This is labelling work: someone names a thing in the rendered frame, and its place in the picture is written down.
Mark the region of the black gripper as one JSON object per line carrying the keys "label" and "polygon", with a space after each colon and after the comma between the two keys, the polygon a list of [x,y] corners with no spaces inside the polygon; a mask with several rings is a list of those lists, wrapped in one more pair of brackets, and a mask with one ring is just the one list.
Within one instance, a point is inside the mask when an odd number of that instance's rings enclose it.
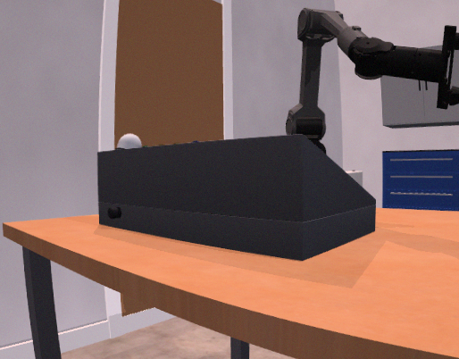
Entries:
{"label": "black gripper", "polygon": [[[414,78],[438,83],[437,108],[447,109],[448,105],[459,104],[459,88],[452,86],[450,89],[454,50],[459,50],[459,33],[456,33],[456,26],[449,25],[446,25],[444,29],[442,52],[424,48],[417,49]],[[449,57],[447,81],[446,72]]]}

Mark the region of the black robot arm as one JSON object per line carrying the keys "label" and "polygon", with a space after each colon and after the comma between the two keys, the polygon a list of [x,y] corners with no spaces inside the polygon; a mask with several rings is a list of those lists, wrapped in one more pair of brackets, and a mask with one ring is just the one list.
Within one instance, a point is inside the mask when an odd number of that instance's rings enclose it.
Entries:
{"label": "black robot arm", "polygon": [[300,97],[299,104],[288,111],[286,133],[303,134],[326,154],[324,144],[320,143],[326,132],[325,113],[318,107],[322,46],[338,37],[338,47],[355,64],[355,75],[362,79],[383,75],[415,79],[418,48],[368,38],[359,26],[348,27],[343,13],[315,10],[304,8],[298,16],[297,39],[303,42]]}

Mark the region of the black angled console housing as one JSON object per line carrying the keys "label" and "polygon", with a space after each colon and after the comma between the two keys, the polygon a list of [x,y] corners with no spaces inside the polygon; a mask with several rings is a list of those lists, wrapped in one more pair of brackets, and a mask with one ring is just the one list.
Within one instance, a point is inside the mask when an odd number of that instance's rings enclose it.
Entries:
{"label": "black angled console housing", "polygon": [[97,152],[99,224],[298,261],[375,231],[376,199],[303,134],[193,142]]}

